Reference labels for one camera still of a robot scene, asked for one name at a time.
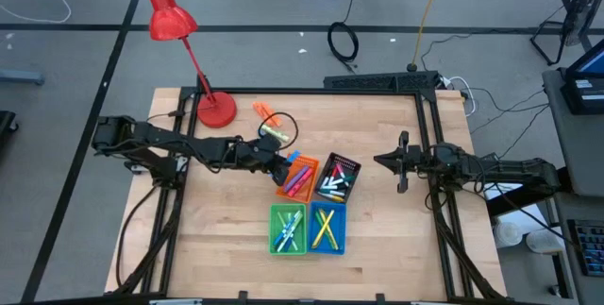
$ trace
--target metal stand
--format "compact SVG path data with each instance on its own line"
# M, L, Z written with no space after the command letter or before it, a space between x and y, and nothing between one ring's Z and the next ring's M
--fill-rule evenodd
M537 51L539 51L539 54L541 54L541 56L547 61L547 65L558 64L558 62L560 61L560 58L562 57L562 50L564 49L564 43L566 42L566 35L563 34L562 30L561 30L560 48L558 49L558 56L556 57L556 60L553 61L545 54L545 51L535 41L537 36L541 33L544 26L546 26L546 25L559 25L560 27L562 27L563 23L562 22L549 22L549 21L545 21L545 22L541 23L539 25L539 28L537 28L537 32L535 32L535 34L532 35L532 37L530 38L530 42L535 47L535 49L537 49Z
M44 84L42 73L0 69L0 82Z

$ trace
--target keyboard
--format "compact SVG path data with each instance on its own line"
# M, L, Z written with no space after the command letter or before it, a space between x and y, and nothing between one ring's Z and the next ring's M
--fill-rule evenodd
M604 221L568 220L568 227L573 241L588 252L587 255L577 252L583 274L604 277Z
M437 71L326 76L323 85L330 89L376 89L400 93L418 89L433 89L438 82L438 76Z

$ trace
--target white cable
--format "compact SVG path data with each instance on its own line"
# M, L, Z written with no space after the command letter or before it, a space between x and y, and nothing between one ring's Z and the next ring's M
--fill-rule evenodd
M468 82L466 82L465 79L463 79L463 77L461 76L454 76L451 78L446 78L445 76L442 76L441 79L446 87L448 87L451 84L451 81L454 79L460 80L463 85L465 85L465 88L467 88L468 92L470 93L470 99L472 100L472 111L470 111L470 113L468 114L465 114L465 117L471 116L476 111L476 101L474 100L474 95L472 94L472 89L470 89L470 85L468 84Z
M60 24L60 23L67 22L67 20L72 16L72 9L69 6L69 4L67 3L67 1L65 1L65 0L61 0L61 1L63 1L63 4L67 8L67 16L65 18L63 18L62 20L60 20L60 21L29 18L29 17L25 17L25 16L22 16L22 15L16 14L16 13L10 11L9 9L5 8L3 5L0 5L0 8L2 10L4 10L6 13L8 13L8 14L14 16L14 17L17 17L19 19L22 19L22 20L26 20L26 21L30 21L30 22L38 22L38 23L55 23L55 24Z

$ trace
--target wooden tabletop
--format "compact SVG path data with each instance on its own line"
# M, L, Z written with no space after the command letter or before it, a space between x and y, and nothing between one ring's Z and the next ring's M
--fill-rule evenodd
M179 89L157 89L150 115L176 109ZM438 107L445 140L472 152L472 142L459 92L439 91ZM396 192L397 179L373 161L394 150L402 130L410 144L420 144L412 97L368 95L235 94L235 121L221 129L197 122L195 136L242 135L256 138L261 119L255 101L290 113L300 134L293 149L325 162L331 152L362 164L347 203L346 252L343 256L307 254L271 256L268 250L269 209L290 202L276 196L277 186L263 174L225 170L218 175L193 161L176 241L169 297L315 298L372 300L446 300L436 231L431 211L424 206L425 180L409 175L409 190ZM430 141L434 137L426 106ZM157 117L157 127L172 129L174 119ZM280 129L294 134L284 119ZM148 174L132 181L125 216L151 187ZM138 264L149 244L159 193L136 212L124 245L122 279ZM495 250L486 205L476 195L457 193L463 238L468 255L501 294L505 287ZM451 265L457 260L451 253ZM156 262L160 271L163 253ZM115 258L106 289L116 288ZM159 285L159 272L153 285ZM456 290L461 284L456 273Z

